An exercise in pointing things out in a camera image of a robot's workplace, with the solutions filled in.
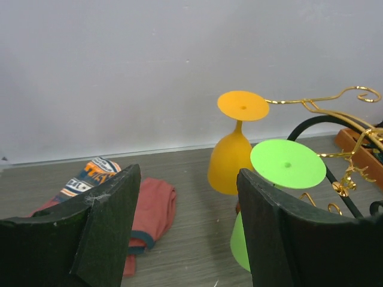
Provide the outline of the green goblet front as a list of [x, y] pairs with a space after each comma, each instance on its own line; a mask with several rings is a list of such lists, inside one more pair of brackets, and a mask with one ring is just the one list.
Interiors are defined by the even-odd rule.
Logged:
[[250, 147], [247, 169], [278, 188], [305, 190], [317, 186], [326, 176], [326, 166], [316, 152], [286, 139], [269, 139]]

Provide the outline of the orange goblet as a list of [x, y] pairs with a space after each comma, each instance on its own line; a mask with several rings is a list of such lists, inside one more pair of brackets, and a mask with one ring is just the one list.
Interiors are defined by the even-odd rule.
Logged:
[[230, 91], [217, 100], [219, 110], [236, 121], [233, 132], [223, 137], [211, 153], [208, 167], [208, 182], [219, 193], [238, 194], [236, 179], [243, 168], [252, 169], [250, 153], [252, 146], [242, 132], [244, 122], [258, 121], [269, 113], [267, 101], [250, 91]]

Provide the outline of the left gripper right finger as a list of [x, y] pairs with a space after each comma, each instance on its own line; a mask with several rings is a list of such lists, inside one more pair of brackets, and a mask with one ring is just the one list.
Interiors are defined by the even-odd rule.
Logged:
[[247, 169], [237, 187], [254, 286], [382, 285], [381, 213], [330, 213]]

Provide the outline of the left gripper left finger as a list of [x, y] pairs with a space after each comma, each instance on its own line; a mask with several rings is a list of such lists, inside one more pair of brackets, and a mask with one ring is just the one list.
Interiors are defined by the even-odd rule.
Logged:
[[139, 195], [133, 164], [31, 217], [1, 220], [2, 286], [120, 286]]

